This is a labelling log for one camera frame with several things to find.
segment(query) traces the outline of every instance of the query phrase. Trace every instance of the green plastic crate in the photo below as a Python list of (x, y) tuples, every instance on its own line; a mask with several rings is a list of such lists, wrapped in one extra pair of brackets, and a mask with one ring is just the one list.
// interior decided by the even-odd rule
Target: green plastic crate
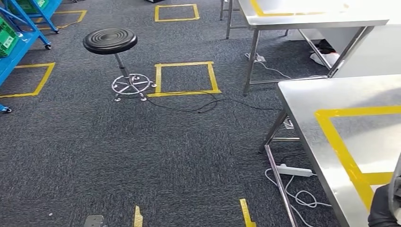
[(17, 41), (18, 37), (15, 31), (0, 18), (0, 57), (7, 57)]
[[(49, 3), (49, 0), (35, 0), (35, 1), (40, 7), (40, 9), (44, 9)], [(29, 0), (17, 0), (17, 3), (27, 14), (38, 13), (37, 9), (32, 5), (32, 3)], [(14, 14), (17, 14), (17, 11), (11, 5), (10, 5), (10, 10)]]

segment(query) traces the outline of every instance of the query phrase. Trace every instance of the black object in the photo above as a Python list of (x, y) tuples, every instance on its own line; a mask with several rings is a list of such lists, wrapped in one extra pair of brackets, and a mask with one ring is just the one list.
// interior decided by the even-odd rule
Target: black object
[(150, 1), (152, 3), (156, 3), (156, 2), (160, 2), (160, 1), (164, 1), (164, 0), (147, 0), (147, 1)]
[(389, 209), (388, 200), (389, 185), (376, 189), (373, 196), (370, 214), (367, 218), (369, 227), (399, 227), (397, 220)]
[(88, 34), (84, 47), (97, 54), (115, 54), (127, 51), (138, 42), (137, 36), (127, 28), (107, 28)]
[(319, 48), (320, 53), (322, 54), (336, 52), (335, 49), (330, 45), (330, 43), (325, 39), (322, 39), (319, 44), (316, 45), (316, 47)]

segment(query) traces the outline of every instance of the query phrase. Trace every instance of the yellow tape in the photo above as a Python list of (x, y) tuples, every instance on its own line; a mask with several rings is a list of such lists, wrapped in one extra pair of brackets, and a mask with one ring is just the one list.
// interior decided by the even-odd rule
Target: yellow tape
[[(192, 6), (194, 17), (192, 18), (177, 18), (177, 19), (160, 19), (159, 18), (159, 8), (167, 8), (167, 7), (179, 7), (179, 6)], [(159, 5), (155, 6), (155, 22), (172, 22), (172, 21), (187, 21), (187, 20), (198, 20), (199, 12), (198, 6), (196, 4), (183, 4), (183, 5)]]
[(389, 183), (392, 173), (362, 173), (342, 141), (341, 136), (330, 121), (330, 118), (386, 114), (401, 114), (401, 106), (358, 107), (318, 110), (315, 112), (315, 117), (320, 124), (324, 135), (333, 147), (339, 161), (344, 166), (350, 181), (354, 184), (354, 187), (367, 210), (370, 210), (373, 198), (373, 191), (370, 186)]
[(169, 67), (169, 66), (187, 66), (187, 65), (207, 65), (207, 64), (213, 64), (214, 62), (212, 61), (198, 61), (198, 62), (184, 62), (184, 63), (166, 63), (166, 64), (156, 64), (161, 66), (161, 67)]
[(37, 67), (47, 67), (44, 76), (42, 77), (39, 85), (36, 87), (35, 91), (32, 93), (22, 93), (22, 94), (12, 94), (12, 95), (3, 95), (0, 98), (11, 98), (11, 97), (24, 97), (24, 96), (36, 96), (42, 90), (44, 84), (46, 83), (47, 79), (49, 78), (50, 74), (53, 71), (55, 66), (55, 62), (52, 63), (44, 63), (44, 64), (32, 64), (32, 65), (17, 65), (15, 69), (25, 69), (25, 68), (37, 68)]
[(318, 15), (325, 14), (326, 12), (301, 12), (301, 13), (264, 13), (261, 7), (258, 4), (257, 0), (249, 0), (251, 5), (253, 6), (253, 10), (255, 10), (256, 14), (260, 17), (283, 17), (283, 16), (301, 16), (301, 15)]
[(246, 199), (240, 199), (242, 215), (244, 216), (245, 227), (256, 227), (256, 223), (251, 220)]
[[(213, 71), (212, 61), (199, 61), (199, 62), (184, 62), (184, 63), (165, 63), (156, 64), (156, 84), (157, 87), (154, 93), (147, 94), (148, 97), (162, 97), (162, 96), (187, 96), (187, 95), (205, 95), (221, 93), (218, 89), (216, 76)], [(208, 73), (210, 78), (210, 84), (212, 90), (201, 90), (201, 91), (172, 91), (172, 92), (162, 92), (162, 67), (173, 67), (173, 66), (191, 66), (191, 65), (207, 65)]]
[(207, 95), (209, 94), (218, 94), (221, 91), (213, 91), (213, 90), (202, 90), (202, 91), (171, 91), (171, 92), (160, 92), (160, 93), (150, 93), (147, 94), (148, 97), (163, 97), (163, 96), (189, 96), (189, 95)]
[(135, 206), (133, 219), (132, 227), (142, 227), (143, 216), (140, 214), (139, 206)]
[[(66, 27), (68, 27), (68, 26), (70, 26), (70, 25), (73, 25), (73, 24), (77, 24), (77, 23), (82, 22), (82, 20), (84, 19), (85, 15), (86, 15), (86, 13), (87, 13), (87, 10), (74, 10), (74, 11), (59, 11), (59, 12), (55, 12), (55, 14), (63, 14), (63, 13), (81, 13), (81, 14), (80, 14), (80, 16), (78, 17), (78, 20), (77, 20), (77, 21), (74, 21), (74, 22), (72, 22), (72, 23), (66, 24), (66, 25), (64, 25), (64, 26), (56, 26), (58, 29), (66, 28)], [(41, 22), (42, 20), (43, 20), (43, 18), (38, 18), (38, 19), (36, 20), (36, 23), (39, 23), (39, 22)], [(39, 30), (50, 30), (50, 29), (51, 29), (50, 27), (42, 27), (42, 28), (39, 28)]]
[(369, 185), (387, 184), (391, 181), (393, 172), (388, 173), (364, 173)]
[(42, 77), (42, 80), (39, 82), (39, 85), (36, 87), (36, 89), (34, 91), (35, 95), (38, 95), (39, 92), (42, 90), (44, 84), (46, 83), (47, 79), (49, 78), (50, 74), (52, 73), (55, 64), (56, 64), (55, 62), (50, 63), (49, 67), (47, 67), (47, 70), (46, 70), (44, 76)]
[(216, 76), (214, 75), (212, 64), (213, 64), (213, 62), (208, 64), (208, 72), (209, 72), (210, 84), (212, 85), (212, 90), (213, 91), (220, 91), (218, 89), (218, 86), (217, 86)]
[(161, 64), (157, 64), (155, 65), (155, 67), (156, 67), (156, 84), (157, 84), (155, 92), (159, 93), (162, 90), (162, 66)]

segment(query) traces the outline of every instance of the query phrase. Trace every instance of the yellow floor marking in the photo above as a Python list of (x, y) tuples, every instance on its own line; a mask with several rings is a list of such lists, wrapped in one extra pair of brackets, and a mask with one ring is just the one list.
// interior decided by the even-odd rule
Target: yellow floor marking
[(52, 63), (44, 63), (44, 64), (32, 64), (32, 65), (17, 65), (15, 69), (24, 69), (24, 68), (37, 68), (37, 67), (47, 67), (44, 76), (42, 77), (39, 85), (36, 87), (35, 91), (32, 93), (22, 93), (22, 94), (12, 94), (12, 95), (3, 95), (0, 98), (11, 98), (11, 97), (24, 97), (24, 96), (36, 96), (42, 90), (44, 84), (46, 83), (47, 79), (49, 78), (50, 74), (53, 71), (55, 66), (55, 62)]
[(139, 207), (135, 206), (132, 227), (142, 227), (142, 224), (143, 224), (143, 216), (140, 214)]
[(248, 205), (246, 204), (246, 199), (240, 199), (242, 214), (244, 216), (245, 227), (256, 227), (256, 223), (251, 220), (249, 215)]
[[(177, 18), (177, 19), (160, 19), (159, 18), (159, 8), (167, 7), (180, 7), (180, 6), (192, 6), (194, 17), (192, 18)], [(159, 5), (155, 6), (155, 22), (171, 22), (171, 21), (188, 21), (188, 20), (198, 20), (199, 12), (196, 4), (183, 4), (183, 5)]]
[[(185, 63), (165, 63), (156, 64), (156, 84), (155, 92), (148, 94), (148, 97), (162, 97), (162, 96), (187, 96), (187, 95), (206, 95), (221, 93), (218, 89), (216, 76), (213, 71), (212, 61), (199, 61), (199, 62), (185, 62)], [(175, 66), (192, 66), (192, 65), (207, 65), (208, 74), (210, 79), (211, 90), (201, 90), (201, 91), (172, 91), (172, 92), (162, 92), (162, 67), (175, 67)]]
[[(66, 25), (63, 25), (63, 26), (57, 26), (58, 29), (66, 28), (66, 27), (68, 27), (70, 25), (80, 23), (84, 19), (85, 15), (87, 13), (87, 10), (74, 10), (74, 11), (59, 11), (59, 12), (55, 12), (55, 14), (64, 14), (64, 13), (80, 13), (80, 16), (78, 17), (77, 21), (74, 21), (72, 23), (69, 23), (69, 24), (66, 24)], [(40, 17), (40, 18), (38, 18), (36, 20), (36, 23), (39, 23), (42, 20), (43, 20), (43, 18)], [(50, 27), (39, 28), (39, 30), (50, 30), (50, 29), (51, 29)]]

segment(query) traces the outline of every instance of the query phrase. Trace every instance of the black cable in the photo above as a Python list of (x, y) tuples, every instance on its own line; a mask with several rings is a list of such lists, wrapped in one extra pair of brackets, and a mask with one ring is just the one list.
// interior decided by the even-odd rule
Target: black cable
[[(183, 93), (186, 93), (186, 92), (195, 92), (195, 91), (184, 91), (184, 92), (180, 92), (179, 94), (183, 94)], [(149, 100), (149, 102), (151, 104), (155, 105), (155, 106), (159, 106), (159, 107), (166, 108), (166, 109), (169, 109), (169, 110), (176, 110), (176, 111), (181, 111), (181, 112), (195, 112), (195, 111), (198, 111), (197, 113), (199, 113), (199, 114), (213, 110), (214, 108), (216, 108), (218, 102), (226, 101), (226, 100), (234, 101), (234, 102), (240, 103), (242, 105), (245, 105), (247, 107), (250, 107), (250, 108), (253, 108), (253, 109), (257, 109), (257, 110), (281, 110), (281, 109), (278, 109), (278, 108), (260, 108), (260, 107), (256, 107), (256, 106), (251, 106), (251, 105), (248, 105), (248, 104), (246, 104), (244, 102), (241, 102), (241, 101), (238, 101), (238, 100), (235, 100), (235, 99), (231, 99), (231, 98), (217, 99), (212, 93), (208, 93), (208, 92), (205, 92), (205, 91), (196, 91), (196, 92), (202, 92), (202, 93), (211, 95), (215, 101), (209, 102), (209, 103), (207, 103), (207, 104), (205, 104), (205, 105), (203, 105), (203, 106), (201, 106), (199, 108), (193, 109), (193, 110), (183, 110), (183, 109), (172, 108), (172, 107), (169, 107), (169, 106), (159, 105), (159, 104), (156, 104), (156, 103), (154, 103), (154, 102), (152, 102), (150, 100)], [(171, 92), (160, 92), (160, 93), (171, 94)], [(213, 103), (215, 103), (215, 105), (213, 107), (211, 107), (210, 109), (205, 110), (205, 111), (199, 111), (199, 110), (201, 110), (201, 109), (205, 108), (206, 106), (208, 106), (210, 104), (213, 104)]]
[[(194, 91), (184, 91), (184, 92), (180, 92), (180, 93), (173, 92), (173, 93), (174, 93), (174, 94), (184, 94), (184, 93), (187, 93), (187, 92), (194, 92)], [(210, 111), (210, 110), (214, 109), (214, 108), (217, 106), (217, 102), (216, 102), (216, 101), (218, 101), (218, 99), (217, 99), (212, 93), (205, 92), (205, 91), (196, 91), (196, 92), (202, 92), (202, 93), (211, 95), (211, 96), (213, 97), (213, 99), (215, 100), (215, 101), (213, 101), (213, 102), (211, 102), (211, 103), (216, 103), (212, 108), (210, 108), (210, 109), (208, 109), (208, 110), (206, 110), (206, 111), (203, 111), (203, 112), (198, 112), (199, 114), (205, 113), (205, 112), (207, 112), (207, 111)], [(159, 93), (172, 94), (172, 92), (159, 92)], [(148, 99), (148, 101), (149, 101), (151, 104), (155, 105), (155, 106), (159, 106), (159, 107), (166, 108), (166, 109), (169, 109), (169, 110), (181, 111), (181, 112), (195, 112), (195, 111), (201, 110), (201, 109), (203, 109), (205, 106), (211, 104), (211, 103), (208, 103), (208, 104), (206, 104), (206, 105), (204, 105), (204, 106), (202, 106), (202, 107), (200, 107), (200, 108), (194, 109), (194, 110), (183, 110), (183, 109), (176, 109), (176, 108), (172, 108), (172, 107), (168, 107), (168, 106), (164, 106), (164, 105), (159, 105), (159, 104), (156, 104), (156, 103), (150, 101), (149, 99)]]
[(283, 164), (283, 163), (284, 163), (284, 159), (286, 159), (286, 158), (288, 158), (288, 157), (298, 156), (298, 155), (306, 155), (306, 153), (299, 153), (299, 154), (284, 156), (284, 157), (280, 160), (280, 164)]

